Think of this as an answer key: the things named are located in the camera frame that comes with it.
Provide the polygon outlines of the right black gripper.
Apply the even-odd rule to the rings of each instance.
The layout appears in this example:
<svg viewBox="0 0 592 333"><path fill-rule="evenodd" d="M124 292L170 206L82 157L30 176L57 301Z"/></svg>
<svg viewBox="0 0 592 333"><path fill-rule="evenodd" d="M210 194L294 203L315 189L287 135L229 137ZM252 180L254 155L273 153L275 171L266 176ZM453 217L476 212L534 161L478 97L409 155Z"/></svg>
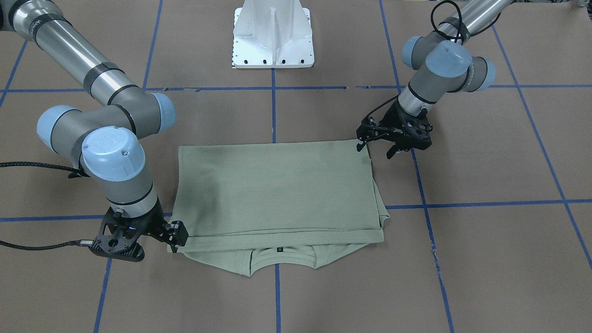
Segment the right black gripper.
<svg viewBox="0 0 592 333"><path fill-rule="evenodd" d="M184 247L189 237L182 221L172 221L170 223L165 221L164 212L158 198L154 207L140 217L140 230L142 235L166 242L170 246L172 253L177 253L180 247Z"/></svg>

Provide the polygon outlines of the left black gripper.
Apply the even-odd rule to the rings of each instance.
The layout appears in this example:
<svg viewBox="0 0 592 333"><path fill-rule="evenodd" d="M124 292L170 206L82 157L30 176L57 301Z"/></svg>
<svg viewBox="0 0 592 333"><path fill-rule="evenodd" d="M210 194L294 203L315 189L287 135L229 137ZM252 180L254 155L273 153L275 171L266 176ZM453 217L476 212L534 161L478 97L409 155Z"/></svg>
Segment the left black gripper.
<svg viewBox="0 0 592 333"><path fill-rule="evenodd" d="M402 108L398 99L395 99L379 124L381 127L404 130L405 126L402 123L406 120L406 116L407 112ZM391 133L390 135L385 136L384 130L381 127L374 125L359 126L357 129L357 138L360 142L357 144L357 151L361 152L368 142L377 141L378 139L394 142L391 148L386 152L387 159L391 160L396 154L402 151L400 145L406 145L407 138L402 133Z"/></svg>

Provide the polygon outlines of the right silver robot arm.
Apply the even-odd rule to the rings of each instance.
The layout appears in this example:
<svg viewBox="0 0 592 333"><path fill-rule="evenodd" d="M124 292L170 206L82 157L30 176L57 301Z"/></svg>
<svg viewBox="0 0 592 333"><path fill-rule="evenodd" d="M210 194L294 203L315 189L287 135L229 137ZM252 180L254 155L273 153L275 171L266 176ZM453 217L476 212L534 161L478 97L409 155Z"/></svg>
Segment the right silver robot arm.
<svg viewBox="0 0 592 333"><path fill-rule="evenodd" d="M167 222L145 151L139 140L171 128L176 110L162 93L146 93L65 19L51 0L3 0L1 29L36 44L101 104L95 111L68 105L46 110L37 122L39 138L68 159L70 177L90 177L110 206L93 240L57 247L87 247L95 255L139 262L137 242L150 236L173 253L186 244L181 221Z"/></svg>

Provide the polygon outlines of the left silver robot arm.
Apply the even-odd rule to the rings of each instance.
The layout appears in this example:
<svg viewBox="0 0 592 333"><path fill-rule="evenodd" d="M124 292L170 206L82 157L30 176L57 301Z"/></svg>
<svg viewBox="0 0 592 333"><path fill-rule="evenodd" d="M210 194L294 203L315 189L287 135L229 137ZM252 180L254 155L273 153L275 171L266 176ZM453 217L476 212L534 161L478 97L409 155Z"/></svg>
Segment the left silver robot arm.
<svg viewBox="0 0 592 333"><path fill-rule="evenodd" d="M402 61L416 71L401 93L389 99L389 109L381 120L371 114L357 129L357 151L369 142L389 141L392 158L401 151L425 150L431 144L431 123L427 113L446 93L476 92L495 80L496 67L484 57L476 57L465 43L490 28L511 4L509 0L469 0L459 6L450 1L455 13L432 25L427 36L409 38L402 48Z"/></svg>

